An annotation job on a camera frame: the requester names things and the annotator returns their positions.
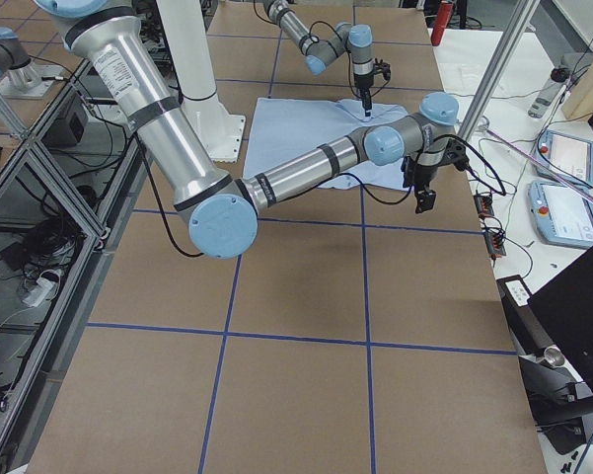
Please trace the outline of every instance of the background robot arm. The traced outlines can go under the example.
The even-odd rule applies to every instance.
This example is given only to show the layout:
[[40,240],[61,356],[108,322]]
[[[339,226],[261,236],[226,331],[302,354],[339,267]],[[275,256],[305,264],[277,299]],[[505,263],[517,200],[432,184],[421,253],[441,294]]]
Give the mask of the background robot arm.
[[0,27],[0,77],[5,72],[9,73],[11,84],[20,90],[30,89],[41,82],[18,36],[12,30]]
[[456,100],[430,94],[418,114],[385,126],[358,128],[284,165],[234,181],[213,165],[143,48],[140,21],[128,0],[36,1],[52,14],[72,52],[94,64],[131,130],[174,188],[174,207],[187,223],[191,240],[211,257],[242,254],[255,240],[261,210],[361,161],[384,165],[408,156],[420,164],[419,152],[425,152],[425,166],[438,166],[444,146],[434,137],[452,132],[456,122]]
[[263,0],[263,7],[267,17],[298,46],[314,75],[324,72],[345,52],[351,55],[357,97],[362,102],[364,115],[370,117],[373,108],[370,90],[373,87],[375,75],[382,74],[386,81],[391,77],[390,65],[373,59],[371,50],[373,36],[370,27],[368,25],[352,26],[350,23],[339,23],[335,28],[329,25],[332,30],[331,37],[320,39],[312,34],[311,28],[305,27],[298,19],[286,0]]

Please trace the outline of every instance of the cloth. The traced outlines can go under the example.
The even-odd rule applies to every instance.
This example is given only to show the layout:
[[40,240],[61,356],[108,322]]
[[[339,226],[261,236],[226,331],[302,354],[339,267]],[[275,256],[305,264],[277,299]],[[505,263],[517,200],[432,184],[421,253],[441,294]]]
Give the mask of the cloth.
[[[257,100],[244,178],[251,178],[296,158],[319,145],[334,141],[360,126],[383,125],[408,114],[402,106],[373,104],[371,119],[364,120],[359,101],[301,101],[293,99]],[[365,184],[403,190],[401,162],[376,166],[364,162],[350,168],[350,173]],[[349,189],[357,186],[350,177],[340,176],[321,188]]]

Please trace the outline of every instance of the red cylinder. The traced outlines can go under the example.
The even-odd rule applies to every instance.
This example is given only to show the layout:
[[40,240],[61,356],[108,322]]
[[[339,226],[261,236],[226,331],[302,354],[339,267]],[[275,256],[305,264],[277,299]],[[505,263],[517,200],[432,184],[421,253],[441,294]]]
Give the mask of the red cylinder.
[[434,22],[434,27],[432,29],[432,37],[430,38],[433,46],[438,46],[441,43],[443,32],[445,32],[447,24],[450,23],[453,9],[454,4],[449,1],[441,2],[441,5],[438,7],[436,21]]

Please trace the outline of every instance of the white post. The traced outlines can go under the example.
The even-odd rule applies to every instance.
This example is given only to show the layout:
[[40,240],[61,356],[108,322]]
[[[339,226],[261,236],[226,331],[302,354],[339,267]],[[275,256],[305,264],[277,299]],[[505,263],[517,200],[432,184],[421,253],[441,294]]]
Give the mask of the white post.
[[157,0],[185,95],[182,110],[213,161],[237,161],[246,118],[219,102],[199,0]]

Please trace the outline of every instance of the black monitor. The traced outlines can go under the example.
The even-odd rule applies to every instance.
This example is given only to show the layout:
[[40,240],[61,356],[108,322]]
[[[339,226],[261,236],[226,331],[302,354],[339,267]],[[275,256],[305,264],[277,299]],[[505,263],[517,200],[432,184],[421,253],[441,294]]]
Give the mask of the black monitor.
[[593,392],[593,246],[531,296],[529,305]]

